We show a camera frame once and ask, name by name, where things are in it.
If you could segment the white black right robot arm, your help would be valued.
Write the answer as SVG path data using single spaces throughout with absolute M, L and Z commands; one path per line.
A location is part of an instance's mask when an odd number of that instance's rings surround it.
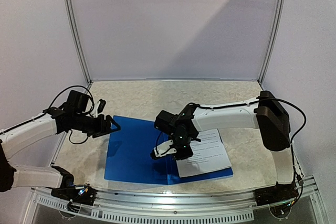
M 291 194 L 293 182 L 302 184 L 302 176 L 295 166 L 293 139 L 305 127 L 304 121 L 291 133 L 289 113 L 284 104 L 299 113 L 304 112 L 296 105 L 274 97 L 270 91 L 261 91 L 259 96 L 241 102 L 217 105 L 188 103 L 180 113 L 162 110 L 155 118 L 154 127 L 168 136 L 163 143 L 156 142 L 150 156 L 160 159 L 172 155 L 175 160 L 193 156 L 190 143 L 200 141 L 201 132 L 213 129 L 249 128 L 258 129 L 264 147 L 272 154 L 276 168 L 277 185 L 271 190 L 276 201 Z

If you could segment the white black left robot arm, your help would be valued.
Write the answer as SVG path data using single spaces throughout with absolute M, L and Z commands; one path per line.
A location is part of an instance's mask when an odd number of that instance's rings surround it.
M 121 129 L 110 115 L 102 113 L 106 102 L 94 102 L 90 92 L 72 89 L 59 107 L 50 105 L 25 122 L 1 130 L 1 192 L 16 187 L 48 187 L 58 190 L 67 200 L 78 195 L 74 177 L 61 167 L 15 165 L 15 154 L 34 143 L 63 132 L 80 131 L 87 138 L 98 138 Z

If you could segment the blue plastic folder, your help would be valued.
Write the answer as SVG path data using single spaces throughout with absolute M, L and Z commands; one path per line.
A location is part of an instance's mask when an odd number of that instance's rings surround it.
M 155 147 L 167 141 L 168 135 L 157 130 L 152 121 L 118 115 L 113 119 L 121 126 L 121 130 L 110 134 L 104 171 L 106 180 L 167 186 L 228 178 L 180 178 L 177 161 L 172 155 L 158 160 L 153 160 L 150 156 Z

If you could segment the white printed paper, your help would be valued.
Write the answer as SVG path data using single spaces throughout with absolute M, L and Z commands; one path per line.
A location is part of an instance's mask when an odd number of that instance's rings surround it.
M 232 165 L 219 130 L 203 131 L 198 137 L 200 142 L 191 142 L 193 156 L 176 162 L 179 177 L 232 177 Z

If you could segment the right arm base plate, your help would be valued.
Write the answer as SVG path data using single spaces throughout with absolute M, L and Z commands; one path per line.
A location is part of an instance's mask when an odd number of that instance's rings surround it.
M 303 193 L 303 183 L 299 183 L 297 187 L 295 182 L 291 184 L 278 184 L 273 186 L 258 188 L 254 190 L 254 197 L 257 206 L 271 205 L 282 203 L 288 207 L 292 207 L 298 202 Z

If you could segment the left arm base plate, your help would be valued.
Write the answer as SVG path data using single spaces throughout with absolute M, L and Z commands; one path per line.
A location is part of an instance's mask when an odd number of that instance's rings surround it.
M 70 186 L 65 188 L 54 188 L 51 190 L 53 197 L 72 201 L 78 204 L 93 206 L 97 190 L 89 185 Z

